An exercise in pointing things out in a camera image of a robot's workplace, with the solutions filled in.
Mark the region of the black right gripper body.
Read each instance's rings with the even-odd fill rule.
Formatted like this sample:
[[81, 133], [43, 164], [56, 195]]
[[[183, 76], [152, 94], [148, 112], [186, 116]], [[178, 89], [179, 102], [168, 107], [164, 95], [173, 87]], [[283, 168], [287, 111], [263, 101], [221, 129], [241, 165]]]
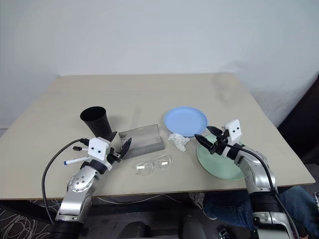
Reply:
[[226, 145], [228, 144], [228, 137], [229, 137], [229, 131], [226, 129], [223, 131], [222, 135], [216, 136], [216, 141], [214, 144], [216, 145], [216, 151], [210, 152], [210, 154], [217, 153], [218, 155], [222, 155], [223, 151], [226, 148]]

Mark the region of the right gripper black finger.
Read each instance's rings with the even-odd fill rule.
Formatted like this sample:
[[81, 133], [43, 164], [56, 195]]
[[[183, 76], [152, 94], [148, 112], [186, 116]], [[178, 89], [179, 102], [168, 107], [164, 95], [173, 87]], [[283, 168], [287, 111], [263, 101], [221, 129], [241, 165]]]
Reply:
[[223, 134], [223, 131], [220, 130], [219, 128], [215, 127], [215, 126], [207, 126], [206, 128], [214, 136], [219, 136], [219, 135]]
[[206, 148], [209, 152], [215, 152], [216, 151], [216, 145], [212, 142], [210, 142], [207, 138], [200, 134], [194, 135], [196, 140], [199, 142], [200, 145], [202, 145], [204, 148]]

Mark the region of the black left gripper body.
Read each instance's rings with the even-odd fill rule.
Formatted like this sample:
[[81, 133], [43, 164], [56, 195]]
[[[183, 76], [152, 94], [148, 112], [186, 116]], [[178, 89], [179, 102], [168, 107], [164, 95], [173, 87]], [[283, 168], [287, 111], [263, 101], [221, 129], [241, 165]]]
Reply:
[[110, 164], [113, 164], [114, 162], [120, 162], [122, 158], [124, 157], [124, 151], [121, 150], [120, 152], [116, 152], [113, 147], [110, 148], [110, 152], [107, 155], [107, 161]]

